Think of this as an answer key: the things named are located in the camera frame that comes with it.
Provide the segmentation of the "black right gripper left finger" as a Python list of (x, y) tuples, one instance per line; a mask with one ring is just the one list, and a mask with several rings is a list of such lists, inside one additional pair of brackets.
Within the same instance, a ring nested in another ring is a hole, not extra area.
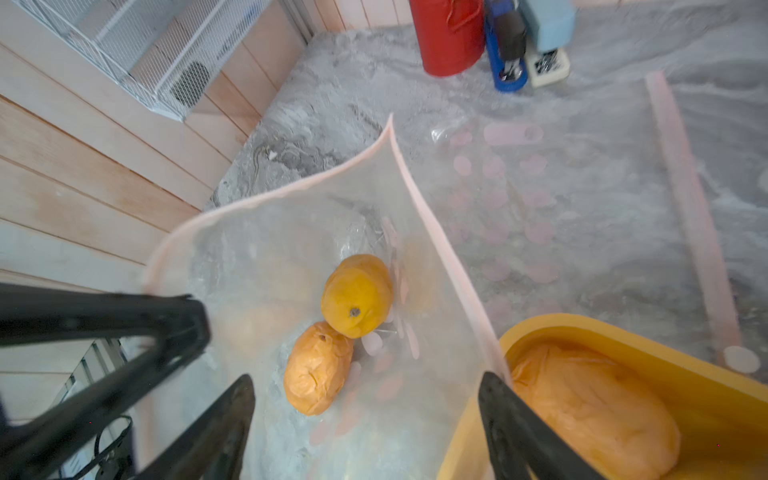
[(240, 376), (139, 479), (238, 479), (256, 404), (252, 379)]

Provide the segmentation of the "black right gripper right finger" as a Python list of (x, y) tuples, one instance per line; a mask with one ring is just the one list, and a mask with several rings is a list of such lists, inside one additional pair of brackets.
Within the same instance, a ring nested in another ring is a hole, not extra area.
[(478, 404), (497, 479), (599, 479), (495, 373), (483, 374)]

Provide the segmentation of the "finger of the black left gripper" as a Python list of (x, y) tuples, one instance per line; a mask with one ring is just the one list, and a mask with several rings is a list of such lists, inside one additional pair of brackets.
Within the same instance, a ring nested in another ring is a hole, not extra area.
[(109, 426), (210, 341), (204, 305), (189, 295), (92, 294), (2, 284), (4, 347), (147, 337), (137, 358), (32, 422), (1, 425), (4, 462), (62, 462)]

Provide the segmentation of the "clear zipper bag pink zip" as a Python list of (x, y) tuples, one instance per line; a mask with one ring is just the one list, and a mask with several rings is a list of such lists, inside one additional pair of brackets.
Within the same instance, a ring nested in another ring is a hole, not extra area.
[[(338, 397), (308, 417), (285, 397), (286, 362), (322, 318), (327, 278), (359, 253), (388, 267), (393, 306), (357, 341)], [(478, 390), (485, 372), (506, 376), (507, 365), (392, 125), (342, 165), (181, 225), (152, 255), (142, 289), (201, 301), (211, 339), (138, 403), (140, 467), (246, 374), (256, 404), (245, 479), (491, 477)]]

